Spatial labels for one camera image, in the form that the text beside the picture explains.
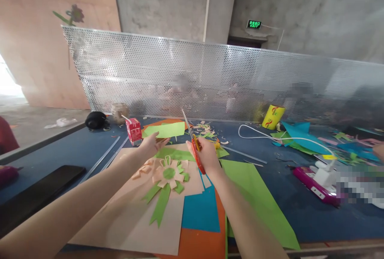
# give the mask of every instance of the charging cable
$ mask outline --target charging cable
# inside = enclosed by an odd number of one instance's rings
[[[260,134],[263,134],[264,136],[263,136],[263,137],[243,137],[242,135],[240,135],[240,129],[241,129],[241,127],[243,127],[243,126],[248,127],[249,129],[252,129],[253,131],[259,132]],[[336,159],[335,159],[335,158],[336,158],[335,153],[333,153],[329,148],[327,148],[327,147],[325,147],[324,145],[322,145],[322,144],[320,144],[320,143],[317,143],[317,142],[315,142],[315,141],[313,141],[313,140],[307,139],[307,138],[294,138],[294,137],[291,137],[291,138],[280,138],[280,139],[279,139],[279,138],[274,138],[274,137],[272,137],[272,136],[269,136],[269,135],[267,135],[267,134],[264,134],[263,132],[260,132],[259,130],[254,129],[254,128],[248,126],[248,125],[241,125],[241,126],[239,127],[238,134],[239,134],[239,136],[240,136],[241,138],[245,138],[245,139],[268,138],[268,139],[271,139],[271,140],[273,140],[273,141],[278,141],[278,140],[288,140],[288,139],[300,139],[300,140],[310,141],[310,142],[312,142],[312,143],[315,143],[315,144],[317,144],[317,145],[323,147],[325,150],[327,150],[327,151],[328,151],[329,153],[331,153],[331,155],[333,156],[333,158],[332,158],[332,162],[329,163],[329,164],[327,165],[327,167],[325,168],[326,171],[331,171],[331,170],[333,169],[333,165],[334,165],[335,162],[336,162]]]

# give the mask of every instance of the table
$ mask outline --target table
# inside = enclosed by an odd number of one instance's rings
[[[160,119],[139,119],[141,125],[153,123]],[[372,204],[343,204],[339,209],[323,204],[305,186],[292,175],[285,162],[280,159],[291,159],[299,165],[313,165],[315,158],[289,147],[277,147],[269,139],[243,139],[238,136],[238,128],[241,123],[211,122],[211,127],[224,136],[230,143],[227,145],[238,151],[250,154],[254,157],[268,161],[264,167],[256,167],[265,184],[281,208],[288,222],[296,233],[297,239],[303,248],[302,254],[310,254],[306,249],[315,248],[311,254],[319,254],[325,249],[331,251],[333,247],[342,246],[340,251],[349,246],[360,248],[384,247],[384,210]],[[324,137],[327,130],[311,127],[311,133]],[[255,137],[255,132],[244,128],[242,136]],[[22,190],[34,184],[62,165],[78,165],[85,167],[87,171],[105,153],[116,140],[115,136],[121,136],[118,143],[106,156],[104,161],[95,170],[93,175],[101,171],[105,163],[119,148],[127,137],[125,125],[111,125],[110,131],[89,131],[82,128],[55,142],[48,144],[28,155],[14,160],[9,165],[23,166],[19,179],[12,185],[0,191],[0,204],[9,200]],[[189,135],[179,136],[177,142],[184,143]],[[131,147],[128,141],[124,147]],[[234,161],[252,161],[242,155],[229,152],[224,159]],[[80,179],[71,186],[75,187]]]

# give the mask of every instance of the scissor blade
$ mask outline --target scissor blade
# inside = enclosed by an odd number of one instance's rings
[[[193,139],[192,130],[191,130],[191,127],[189,127],[189,122],[188,122],[187,116],[185,116],[183,108],[181,108],[181,111],[183,112],[184,120],[185,120],[185,123],[187,124],[189,135],[191,135],[191,139]]]

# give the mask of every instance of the exit sign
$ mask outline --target exit sign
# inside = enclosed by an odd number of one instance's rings
[[[261,27],[261,22],[254,21],[254,20],[248,20],[247,28],[260,29],[260,27]]]

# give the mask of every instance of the concrete floor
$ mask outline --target concrete floor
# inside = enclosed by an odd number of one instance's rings
[[[20,147],[36,144],[75,125],[62,128],[44,129],[55,124],[59,118],[75,118],[83,123],[90,110],[31,107],[22,95],[0,94],[0,116],[12,125],[12,131]]]

